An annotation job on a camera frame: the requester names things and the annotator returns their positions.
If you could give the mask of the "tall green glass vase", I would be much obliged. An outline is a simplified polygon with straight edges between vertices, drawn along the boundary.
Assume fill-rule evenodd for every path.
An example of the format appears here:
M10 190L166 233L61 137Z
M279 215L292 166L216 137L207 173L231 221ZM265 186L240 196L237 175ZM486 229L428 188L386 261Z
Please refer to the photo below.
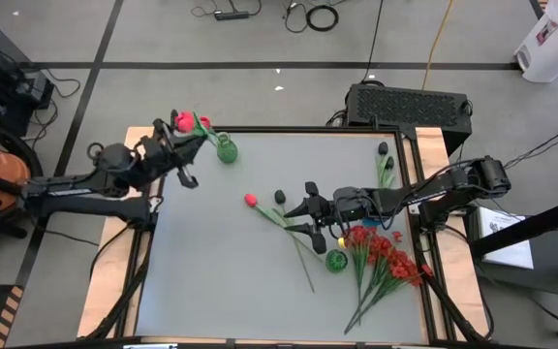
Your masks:
M238 156L237 146L226 132L217 135L216 151L218 158L225 164L234 163Z

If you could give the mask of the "white paper sheet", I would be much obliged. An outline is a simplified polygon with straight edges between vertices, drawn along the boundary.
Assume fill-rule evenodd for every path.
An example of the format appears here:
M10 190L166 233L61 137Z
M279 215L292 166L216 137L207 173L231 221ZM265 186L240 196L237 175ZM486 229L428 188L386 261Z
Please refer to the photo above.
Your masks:
M477 209L478 233L480 238L496 235L512 225L525 220L526 216L506 213L486 207ZM505 245L487 252L482 259L490 264L532 270L534 266L533 254L528 240L517 241L509 244L509 239L504 239Z

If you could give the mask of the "black cart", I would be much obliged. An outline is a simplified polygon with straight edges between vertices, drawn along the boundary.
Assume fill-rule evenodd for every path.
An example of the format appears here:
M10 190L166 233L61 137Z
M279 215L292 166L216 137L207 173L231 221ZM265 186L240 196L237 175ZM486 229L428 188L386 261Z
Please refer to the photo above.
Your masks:
M482 270L479 275L494 280L536 289L558 295L558 206L542 213L526 216L526 219L488 238L478 233L477 209L463 218L469 237L472 258ZM531 245L534 268L524 270L485 262L485 253L521 240Z

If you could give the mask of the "white bin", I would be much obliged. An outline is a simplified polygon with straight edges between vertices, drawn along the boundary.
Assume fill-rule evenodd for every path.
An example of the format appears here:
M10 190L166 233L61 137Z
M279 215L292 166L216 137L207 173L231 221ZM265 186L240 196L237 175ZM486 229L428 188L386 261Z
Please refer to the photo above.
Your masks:
M522 77L549 83L558 77L558 0L547 0L544 13L514 52Z

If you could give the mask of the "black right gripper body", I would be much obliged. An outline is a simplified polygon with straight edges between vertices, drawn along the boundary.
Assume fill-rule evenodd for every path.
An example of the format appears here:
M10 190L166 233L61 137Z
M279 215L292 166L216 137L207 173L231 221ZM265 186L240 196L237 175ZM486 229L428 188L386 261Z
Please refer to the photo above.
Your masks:
M343 226L353 221L383 222L378 209L381 207L382 190L378 188L342 187L332 195L331 218L335 225Z

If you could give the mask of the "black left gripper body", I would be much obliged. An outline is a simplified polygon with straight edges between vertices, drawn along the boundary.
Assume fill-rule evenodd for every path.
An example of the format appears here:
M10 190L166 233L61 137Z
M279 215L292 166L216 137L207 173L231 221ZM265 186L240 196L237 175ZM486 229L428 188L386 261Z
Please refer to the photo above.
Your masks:
M136 165L136 186L143 187L172 170L182 169L182 158L178 153L182 141L175 135L150 138L143 136L138 145L143 154Z

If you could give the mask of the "wooden table side board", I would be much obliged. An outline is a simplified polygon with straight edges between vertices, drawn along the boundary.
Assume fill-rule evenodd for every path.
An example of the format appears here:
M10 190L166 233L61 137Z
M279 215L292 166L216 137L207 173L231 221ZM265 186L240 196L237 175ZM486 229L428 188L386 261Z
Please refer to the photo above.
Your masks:
M416 138L403 141L406 168L415 183L450 163L442 131L438 128L417 128ZM441 275L449 297L477 333L488 333L486 312L473 265L470 248L464 238L463 221L457 216L448 219L447 227L436 234L435 250L442 268Z
M152 127L130 127L124 143L127 146L133 146L141 137L149 137L152 131ZM103 247L125 226L126 223L117 217L107 218L100 246ZM149 231L138 233L133 229L128 229L100 253L89 282L77 337L90 335L108 316L120 295L132 281L135 272L140 268L151 238L152 233ZM132 336L135 333L141 289L142 283L132 295L121 316L116 320L116 324L109 330L107 338Z

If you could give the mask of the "squat green glass vase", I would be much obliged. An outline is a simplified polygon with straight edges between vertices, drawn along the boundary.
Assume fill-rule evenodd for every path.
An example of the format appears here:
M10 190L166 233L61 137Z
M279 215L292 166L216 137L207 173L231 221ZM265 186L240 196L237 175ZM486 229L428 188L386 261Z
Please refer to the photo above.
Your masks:
M342 250L333 249L326 253L325 266L331 273L339 273L348 265L348 257Z

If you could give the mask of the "red carnation spray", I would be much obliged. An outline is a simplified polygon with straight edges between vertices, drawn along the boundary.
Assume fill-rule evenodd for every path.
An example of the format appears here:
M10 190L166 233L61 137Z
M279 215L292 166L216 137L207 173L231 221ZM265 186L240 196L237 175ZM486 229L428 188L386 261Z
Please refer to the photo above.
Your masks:
M365 272L362 280L362 294L364 293L370 281L370 276L377 260L381 257L403 259L402 253L395 248L394 244L388 238L379 236L376 233L375 238L372 239L370 242L368 263L365 267Z
M354 226L344 236L344 245L350 252L356 277L356 310L351 321L354 321L360 311L362 302L362 280L368 263L370 242L376 236L375 227Z
M421 265L419 268L410 259L379 258L344 334L348 334L361 321L361 318L386 295L407 284L418 287L423 283L425 276L433 275L434 272L428 265Z

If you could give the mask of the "black table frame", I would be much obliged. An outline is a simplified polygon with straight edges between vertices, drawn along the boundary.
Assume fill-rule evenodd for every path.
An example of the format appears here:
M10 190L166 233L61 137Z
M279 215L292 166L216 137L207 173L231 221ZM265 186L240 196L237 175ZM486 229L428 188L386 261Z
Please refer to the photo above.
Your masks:
M348 128L348 129L342 129L342 128L327 128L327 127L259 127L259 130L255 129L255 127L251 126L251 127L243 127L241 128L242 130L244 130L245 133L269 133L269 134L282 134L282 135L288 135L288 134L297 134L297 135L313 135L313 136L323 136L323 135L328 135L328 136L339 136L339 137L381 137L383 133L387 133L390 134L390 131L387 132L383 132L383 133L374 133L373 131L370 132L370 130L366 130L365 128ZM436 328L436 334L440 337L446 337L446 338L450 338L451 334L443 334L443 323L444 323L444 313L446 314L446 316L450 317L450 312L447 310L447 312L443 311L442 308L442 303L441 301L432 301L432 307L433 307L433 312L435 313L434 316L434 323L435 326L438 326L438 328Z

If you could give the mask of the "black computer case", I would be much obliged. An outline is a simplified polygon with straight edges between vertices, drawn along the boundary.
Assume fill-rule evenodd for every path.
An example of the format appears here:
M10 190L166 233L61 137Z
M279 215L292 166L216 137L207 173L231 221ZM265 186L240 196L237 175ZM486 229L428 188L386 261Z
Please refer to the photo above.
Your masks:
M359 83L351 86L345 102L346 125L438 128L447 154L472 135L473 104L464 94Z

